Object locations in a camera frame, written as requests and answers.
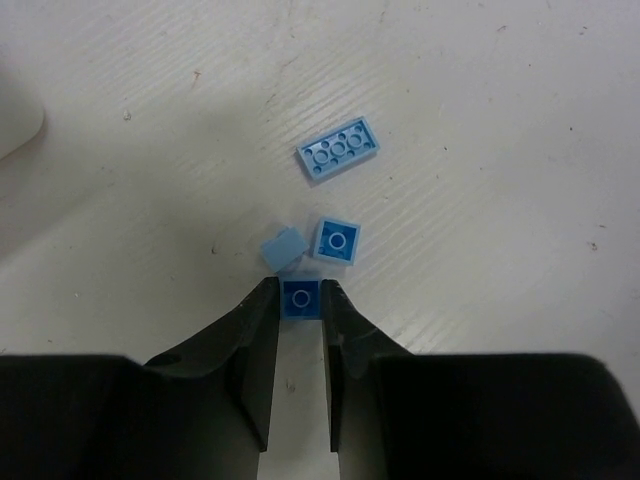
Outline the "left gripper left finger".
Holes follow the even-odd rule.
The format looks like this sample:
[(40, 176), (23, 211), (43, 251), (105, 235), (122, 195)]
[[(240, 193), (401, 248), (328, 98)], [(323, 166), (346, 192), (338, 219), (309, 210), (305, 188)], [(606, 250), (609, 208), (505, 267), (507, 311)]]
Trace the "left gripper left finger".
[(268, 445), (279, 285), (144, 364), (1, 359), (5, 479), (253, 479)]

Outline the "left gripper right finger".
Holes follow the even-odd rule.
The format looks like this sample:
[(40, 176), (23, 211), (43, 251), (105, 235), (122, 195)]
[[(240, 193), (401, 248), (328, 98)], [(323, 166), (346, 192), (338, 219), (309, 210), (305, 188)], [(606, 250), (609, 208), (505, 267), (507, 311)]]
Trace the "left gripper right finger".
[(321, 285), (330, 447), (344, 479), (635, 479), (639, 423), (582, 354), (413, 354)]

